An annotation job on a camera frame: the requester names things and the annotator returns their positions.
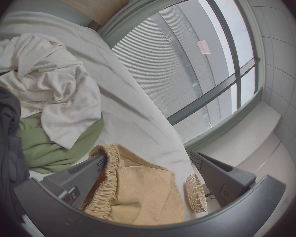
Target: bed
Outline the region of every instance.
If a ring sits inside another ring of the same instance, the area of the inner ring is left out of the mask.
[[[63,42],[98,83],[104,128],[95,145],[119,143],[173,171],[186,207],[185,220],[207,214],[194,213],[185,198],[185,182],[195,171],[180,136],[97,32],[46,13],[8,14],[0,26],[0,40],[22,33],[43,33]],[[87,158],[88,153],[76,163]],[[45,175],[30,171],[30,176],[41,180]]]

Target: white cloth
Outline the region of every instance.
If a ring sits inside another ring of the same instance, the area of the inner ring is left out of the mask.
[[[0,40],[37,32],[63,42],[97,80],[104,127],[95,145],[118,143],[144,160],[173,171],[186,207],[185,220],[206,215],[194,213],[185,198],[185,182],[194,171],[180,136],[100,35],[49,14],[14,12],[2,21]],[[41,180],[45,175],[30,171],[30,176]]]
[[[2,68],[17,68],[0,77],[0,86],[20,100],[22,119],[42,112],[51,141],[70,149],[101,118],[98,85],[63,43],[44,34],[21,34],[1,41],[0,50]]]

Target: wicker basket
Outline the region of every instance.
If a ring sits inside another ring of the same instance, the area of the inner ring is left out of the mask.
[[[190,175],[185,184],[187,201],[193,211],[197,213],[207,211],[207,202],[203,187],[197,175]]]

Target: window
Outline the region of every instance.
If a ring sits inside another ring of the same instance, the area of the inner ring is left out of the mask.
[[[256,92],[259,59],[235,1],[175,4],[112,48],[184,143],[219,124]]]

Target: window pane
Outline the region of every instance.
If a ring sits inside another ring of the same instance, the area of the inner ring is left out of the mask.
[[[241,78],[241,106],[250,100],[254,95],[255,69],[252,68]]]
[[[234,84],[233,87],[234,90],[229,88],[205,107],[173,126],[180,134],[183,143],[215,127],[237,110],[236,85]]]
[[[242,67],[253,58],[247,27],[234,0],[214,0],[224,15],[237,49],[239,65]]]
[[[234,73],[226,37],[207,7],[198,0],[170,6],[112,49],[166,118]]]

